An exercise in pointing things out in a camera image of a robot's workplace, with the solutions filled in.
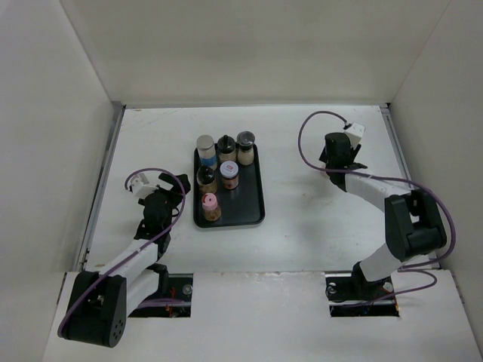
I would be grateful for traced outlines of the black round cap spice bottle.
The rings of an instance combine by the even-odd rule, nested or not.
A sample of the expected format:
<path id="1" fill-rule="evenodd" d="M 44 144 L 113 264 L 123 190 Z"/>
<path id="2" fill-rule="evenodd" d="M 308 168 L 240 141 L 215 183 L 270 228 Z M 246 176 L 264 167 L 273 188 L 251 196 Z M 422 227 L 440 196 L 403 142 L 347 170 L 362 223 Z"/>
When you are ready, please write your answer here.
<path id="1" fill-rule="evenodd" d="M 216 174 L 211 167 L 202 165 L 196 173 L 196 179 L 198 188 L 203 195 L 207 193 L 217 193 Z"/>

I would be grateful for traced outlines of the silver lid blue label jar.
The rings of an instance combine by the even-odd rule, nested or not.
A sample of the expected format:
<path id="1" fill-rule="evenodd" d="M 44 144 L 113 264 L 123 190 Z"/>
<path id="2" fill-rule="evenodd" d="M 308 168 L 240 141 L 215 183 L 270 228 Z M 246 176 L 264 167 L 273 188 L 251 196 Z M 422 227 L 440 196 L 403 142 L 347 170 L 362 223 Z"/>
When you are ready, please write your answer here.
<path id="1" fill-rule="evenodd" d="M 216 170 L 218 163 L 213 138 L 209 135 L 201 135 L 196 140 L 196 146 L 201 165 Z"/>

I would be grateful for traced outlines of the pink cap spice bottle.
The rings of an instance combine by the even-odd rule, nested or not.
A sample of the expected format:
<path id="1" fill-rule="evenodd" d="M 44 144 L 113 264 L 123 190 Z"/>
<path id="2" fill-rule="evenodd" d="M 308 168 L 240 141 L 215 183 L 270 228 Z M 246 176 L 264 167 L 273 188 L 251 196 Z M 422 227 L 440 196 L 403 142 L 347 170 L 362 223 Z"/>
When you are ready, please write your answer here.
<path id="1" fill-rule="evenodd" d="M 215 222 L 221 217 L 220 205 L 214 193 L 206 193 L 202 196 L 202 213 L 208 222 Z"/>

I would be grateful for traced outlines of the red label clear lid jar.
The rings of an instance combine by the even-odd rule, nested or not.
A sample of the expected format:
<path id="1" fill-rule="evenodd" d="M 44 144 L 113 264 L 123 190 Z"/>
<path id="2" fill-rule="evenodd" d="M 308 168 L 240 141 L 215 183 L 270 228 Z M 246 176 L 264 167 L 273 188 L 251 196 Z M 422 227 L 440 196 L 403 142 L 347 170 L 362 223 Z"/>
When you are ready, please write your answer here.
<path id="1" fill-rule="evenodd" d="M 239 168 L 235 161 L 224 161 L 220 165 L 220 175 L 225 189 L 233 190 L 238 187 Z"/>

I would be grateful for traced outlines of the black knob cap spice bottle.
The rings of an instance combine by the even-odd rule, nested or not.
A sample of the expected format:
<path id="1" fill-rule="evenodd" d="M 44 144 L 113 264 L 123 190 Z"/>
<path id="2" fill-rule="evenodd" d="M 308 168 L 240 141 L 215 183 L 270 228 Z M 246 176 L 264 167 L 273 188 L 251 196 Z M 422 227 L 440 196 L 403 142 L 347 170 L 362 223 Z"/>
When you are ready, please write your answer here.
<path id="1" fill-rule="evenodd" d="M 219 138 L 217 141 L 217 151 L 221 164 L 226 161 L 236 162 L 236 141 L 232 137 L 224 135 Z"/>

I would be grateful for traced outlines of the black flip cap spice bottle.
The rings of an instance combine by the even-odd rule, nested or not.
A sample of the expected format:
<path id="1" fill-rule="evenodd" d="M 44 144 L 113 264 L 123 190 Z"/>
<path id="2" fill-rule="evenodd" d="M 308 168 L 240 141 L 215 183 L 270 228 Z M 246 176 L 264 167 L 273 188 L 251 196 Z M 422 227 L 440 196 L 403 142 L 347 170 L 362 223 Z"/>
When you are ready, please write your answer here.
<path id="1" fill-rule="evenodd" d="M 254 143 L 255 136 L 252 132 L 246 130 L 237 135 L 239 164 L 248 166 L 254 162 Z"/>

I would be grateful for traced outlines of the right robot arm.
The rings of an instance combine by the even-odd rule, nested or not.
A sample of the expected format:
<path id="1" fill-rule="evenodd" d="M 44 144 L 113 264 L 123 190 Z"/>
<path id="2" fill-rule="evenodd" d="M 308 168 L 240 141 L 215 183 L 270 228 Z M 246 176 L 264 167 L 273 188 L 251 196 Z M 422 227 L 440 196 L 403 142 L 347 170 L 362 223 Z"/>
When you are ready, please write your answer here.
<path id="1" fill-rule="evenodd" d="M 404 179 L 393 183 L 363 176 L 365 166 L 355 162 L 360 148 L 346 133 L 329 133 L 320 160 L 331 170 L 328 177 L 335 186 L 384 213 L 384 244 L 352 268 L 350 289 L 364 299 L 405 262 L 444 247 L 447 235 L 438 205 L 427 191 L 408 188 Z"/>

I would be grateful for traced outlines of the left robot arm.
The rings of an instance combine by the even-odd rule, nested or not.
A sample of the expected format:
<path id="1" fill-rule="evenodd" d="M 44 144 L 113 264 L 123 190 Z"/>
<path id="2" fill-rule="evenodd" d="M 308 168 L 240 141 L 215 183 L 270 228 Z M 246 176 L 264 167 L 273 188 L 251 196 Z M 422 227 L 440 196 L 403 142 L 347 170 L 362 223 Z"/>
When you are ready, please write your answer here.
<path id="1" fill-rule="evenodd" d="M 105 266 L 81 271 L 75 278 L 66 314 L 57 328 L 61 339 L 113 348 L 124 334 L 128 317 L 144 309 L 183 309 L 189 296 L 171 284 L 159 260 L 171 241 L 191 189 L 187 175 L 160 170 L 170 187 L 152 185 L 145 171 L 132 173 L 125 189 L 143 207 L 143 218 L 127 249 Z"/>

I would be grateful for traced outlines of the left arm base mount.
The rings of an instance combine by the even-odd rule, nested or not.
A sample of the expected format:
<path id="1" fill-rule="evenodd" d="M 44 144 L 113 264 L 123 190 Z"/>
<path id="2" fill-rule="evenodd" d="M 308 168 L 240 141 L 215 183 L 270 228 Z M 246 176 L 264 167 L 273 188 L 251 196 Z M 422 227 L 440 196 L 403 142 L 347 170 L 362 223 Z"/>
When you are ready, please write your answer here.
<path id="1" fill-rule="evenodd" d="M 158 289 L 147 296 L 130 318 L 190 318 L 193 274 L 172 274 L 166 265 L 153 264 L 148 270 L 158 275 Z"/>

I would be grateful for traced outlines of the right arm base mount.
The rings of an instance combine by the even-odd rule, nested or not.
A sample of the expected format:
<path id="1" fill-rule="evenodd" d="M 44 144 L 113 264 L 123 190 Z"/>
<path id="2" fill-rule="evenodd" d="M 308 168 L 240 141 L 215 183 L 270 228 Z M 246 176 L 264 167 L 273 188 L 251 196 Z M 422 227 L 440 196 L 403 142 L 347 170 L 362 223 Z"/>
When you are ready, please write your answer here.
<path id="1" fill-rule="evenodd" d="M 335 318 L 398 317 L 392 279 L 367 281 L 357 262 L 350 273 L 325 275 L 325 295 Z"/>

